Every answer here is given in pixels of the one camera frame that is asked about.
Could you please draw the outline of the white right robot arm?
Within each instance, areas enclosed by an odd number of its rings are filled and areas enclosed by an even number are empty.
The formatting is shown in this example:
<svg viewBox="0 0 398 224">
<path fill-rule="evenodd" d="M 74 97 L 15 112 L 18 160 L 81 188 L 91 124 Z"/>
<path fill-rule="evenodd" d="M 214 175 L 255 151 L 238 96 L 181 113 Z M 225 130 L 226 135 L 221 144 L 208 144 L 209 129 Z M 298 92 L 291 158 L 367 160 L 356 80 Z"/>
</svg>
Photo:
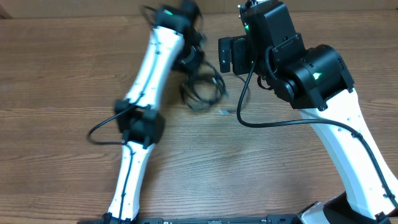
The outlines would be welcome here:
<svg viewBox="0 0 398 224">
<path fill-rule="evenodd" d="M 397 178 L 386 164 L 359 105 L 354 80 L 329 45 L 306 49 L 281 1 L 239 6 L 245 33 L 218 41 L 220 69 L 248 77 L 298 110 L 298 124 L 316 132 L 344 192 L 295 215 L 268 215 L 267 223 L 389 223 L 397 216 Z"/>
</svg>

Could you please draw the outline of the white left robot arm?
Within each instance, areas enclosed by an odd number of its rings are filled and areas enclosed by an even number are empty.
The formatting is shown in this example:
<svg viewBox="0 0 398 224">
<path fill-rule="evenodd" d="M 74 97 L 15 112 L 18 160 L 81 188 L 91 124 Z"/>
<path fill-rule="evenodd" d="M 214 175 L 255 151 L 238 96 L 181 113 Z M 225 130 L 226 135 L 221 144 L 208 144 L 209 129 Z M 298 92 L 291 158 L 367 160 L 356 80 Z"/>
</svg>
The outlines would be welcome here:
<svg viewBox="0 0 398 224">
<path fill-rule="evenodd" d="M 165 118 L 159 108 L 172 70 L 192 73 L 202 64 L 203 36 L 195 30 L 201 12 L 195 1 L 155 11 L 147 52 L 139 73 L 114 111 L 122 134 L 122 159 L 116 191 L 102 223 L 134 223 L 151 152 L 159 143 Z"/>
</svg>

